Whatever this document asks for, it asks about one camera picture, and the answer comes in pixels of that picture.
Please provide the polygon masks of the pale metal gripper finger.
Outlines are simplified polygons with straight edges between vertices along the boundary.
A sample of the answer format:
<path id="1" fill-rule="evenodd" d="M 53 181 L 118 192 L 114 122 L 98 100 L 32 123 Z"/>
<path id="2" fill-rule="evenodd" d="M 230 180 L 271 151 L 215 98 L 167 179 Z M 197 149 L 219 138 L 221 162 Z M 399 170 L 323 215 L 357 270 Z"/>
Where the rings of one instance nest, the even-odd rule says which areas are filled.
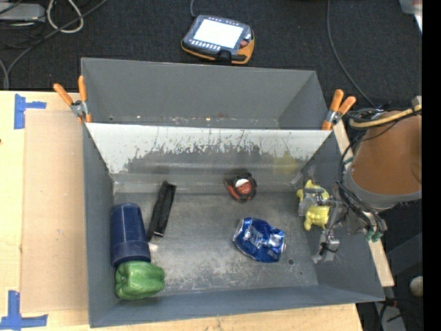
<path id="1" fill-rule="evenodd" d="M 314 263 L 331 263 L 338 251 L 340 241 L 330 239 L 320 243 L 317 253 L 312 257 Z"/>
<path id="2" fill-rule="evenodd" d="M 310 206 L 322 206 L 330 198 L 324 189 L 299 189 L 298 190 L 298 214 L 304 217 Z"/>

